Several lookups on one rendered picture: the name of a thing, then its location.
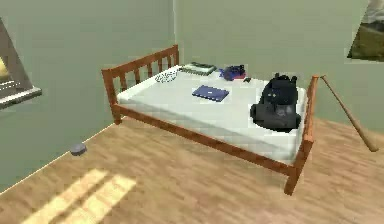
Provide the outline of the wooden baseball bat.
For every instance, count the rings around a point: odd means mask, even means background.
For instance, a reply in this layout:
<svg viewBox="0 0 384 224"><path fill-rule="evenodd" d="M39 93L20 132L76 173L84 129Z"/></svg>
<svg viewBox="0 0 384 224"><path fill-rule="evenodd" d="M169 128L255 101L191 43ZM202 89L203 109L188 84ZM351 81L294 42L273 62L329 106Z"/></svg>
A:
<svg viewBox="0 0 384 224"><path fill-rule="evenodd" d="M379 147L374 143L372 138L368 135L368 133L364 130L364 128L361 126L359 121L353 116L352 112L346 107L340 96L335 92L333 87L330 85L329 81L327 80L325 75L321 76L321 79L324 81L325 85L329 88L333 96L335 97L336 101L341 106L342 110L346 114L347 118L351 122L352 126L368 148L370 152L377 152L379 150Z"/></svg>

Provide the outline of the black backpack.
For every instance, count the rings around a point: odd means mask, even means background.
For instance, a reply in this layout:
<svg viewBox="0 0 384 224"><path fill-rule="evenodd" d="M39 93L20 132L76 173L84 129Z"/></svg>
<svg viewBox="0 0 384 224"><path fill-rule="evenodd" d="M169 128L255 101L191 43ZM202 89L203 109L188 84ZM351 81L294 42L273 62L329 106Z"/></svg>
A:
<svg viewBox="0 0 384 224"><path fill-rule="evenodd" d="M298 129L301 115L296 111L297 77L276 73L267 83L257 104L250 108L254 124L276 132Z"/></svg>

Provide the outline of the blue laptop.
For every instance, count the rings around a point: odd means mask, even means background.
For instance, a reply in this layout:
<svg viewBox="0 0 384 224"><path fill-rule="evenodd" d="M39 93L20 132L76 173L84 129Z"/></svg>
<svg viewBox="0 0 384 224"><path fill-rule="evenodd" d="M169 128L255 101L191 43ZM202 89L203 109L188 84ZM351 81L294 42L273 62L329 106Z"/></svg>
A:
<svg viewBox="0 0 384 224"><path fill-rule="evenodd" d="M229 95L229 92L225 89L201 85L195 91L192 92L192 95L215 102L221 102L224 98Z"/></svg>

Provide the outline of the white patterned cloth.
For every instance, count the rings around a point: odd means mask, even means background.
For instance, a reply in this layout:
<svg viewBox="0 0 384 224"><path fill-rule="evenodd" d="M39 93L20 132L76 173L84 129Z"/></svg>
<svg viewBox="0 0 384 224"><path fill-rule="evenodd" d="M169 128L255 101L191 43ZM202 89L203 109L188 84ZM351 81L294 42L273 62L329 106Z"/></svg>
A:
<svg viewBox="0 0 384 224"><path fill-rule="evenodd" d="M168 83L173 81L177 77L176 71L170 71L166 73L159 74L155 77L155 81L159 83Z"/></svg>

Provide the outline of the wooden bed with white mattress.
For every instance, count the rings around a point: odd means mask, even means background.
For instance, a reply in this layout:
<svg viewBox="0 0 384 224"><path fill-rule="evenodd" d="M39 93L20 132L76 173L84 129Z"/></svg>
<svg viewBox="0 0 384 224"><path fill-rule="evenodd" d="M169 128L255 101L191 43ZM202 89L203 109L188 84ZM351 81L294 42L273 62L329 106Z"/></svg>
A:
<svg viewBox="0 0 384 224"><path fill-rule="evenodd" d="M225 81L216 72L208 76L182 72L177 45L102 71L115 124L134 118L287 177L284 193L291 195L314 144L313 117L318 77L298 90L296 111L302 121L289 133L253 123L251 105L266 85ZM159 83L159 74L176 71L177 77ZM225 89L229 95L215 102L192 95L201 85Z"/></svg>

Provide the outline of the window with grey sill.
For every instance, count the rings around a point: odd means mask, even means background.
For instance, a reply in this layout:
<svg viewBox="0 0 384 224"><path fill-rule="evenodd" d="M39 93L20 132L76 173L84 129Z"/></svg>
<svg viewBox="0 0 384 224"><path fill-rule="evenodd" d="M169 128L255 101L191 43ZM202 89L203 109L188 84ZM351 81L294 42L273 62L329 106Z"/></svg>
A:
<svg viewBox="0 0 384 224"><path fill-rule="evenodd" d="M42 89L30 81L0 18L0 110L35 98Z"/></svg>

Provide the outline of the grey round disc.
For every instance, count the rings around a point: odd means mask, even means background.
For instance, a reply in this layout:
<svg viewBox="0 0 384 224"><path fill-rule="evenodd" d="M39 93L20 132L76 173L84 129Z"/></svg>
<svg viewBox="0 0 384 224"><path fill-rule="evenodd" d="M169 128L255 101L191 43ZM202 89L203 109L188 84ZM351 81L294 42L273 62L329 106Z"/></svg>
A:
<svg viewBox="0 0 384 224"><path fill-rule="evenodd" d="M73 156L80 156L80 155L82 155L86 151L87 151L87 147L86 147L86 145L84 143L76 144L75 146L73 146L70 149L70 153Z"/></svg>

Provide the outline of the green book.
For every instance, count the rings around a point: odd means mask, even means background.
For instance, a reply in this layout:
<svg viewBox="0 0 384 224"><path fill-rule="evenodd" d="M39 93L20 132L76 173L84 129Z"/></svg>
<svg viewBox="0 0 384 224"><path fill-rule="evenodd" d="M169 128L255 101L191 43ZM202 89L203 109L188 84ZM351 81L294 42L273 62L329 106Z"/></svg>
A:
<svg viewBox="0 0 384 224"><path fill-rule="evenodd" d="M191 62L189 64L185 64L180 68L182 72L201 75L201 76L208 76L209 74L214 72L216 69L217 67L214 65L197 63L197 62Z"/></svg>

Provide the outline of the blue and red object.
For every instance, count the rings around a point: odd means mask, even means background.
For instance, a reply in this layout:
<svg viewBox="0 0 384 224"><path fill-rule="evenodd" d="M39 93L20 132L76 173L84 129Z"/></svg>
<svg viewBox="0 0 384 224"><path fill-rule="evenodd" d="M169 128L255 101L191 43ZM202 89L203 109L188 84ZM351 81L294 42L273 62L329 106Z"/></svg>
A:
<svg viewBox="0 0 384 224"><path fill-rule="evenodd" d="M235 79L243 79L246 76L245 67L243 64L237 66L228 66L220 70L220 77L227 81Z"/></svg>

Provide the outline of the framed landscape picture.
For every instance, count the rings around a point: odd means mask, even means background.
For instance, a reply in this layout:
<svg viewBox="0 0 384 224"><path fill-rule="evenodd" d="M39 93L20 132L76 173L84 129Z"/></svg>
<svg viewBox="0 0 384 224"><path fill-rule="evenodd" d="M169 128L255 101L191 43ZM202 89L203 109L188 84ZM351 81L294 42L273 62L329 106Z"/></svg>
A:
<svg viewBox="0 0 384 224"><path fill-rule="evenodd" d="M347 57L384 62L384 0L369 0Z"/></svg>

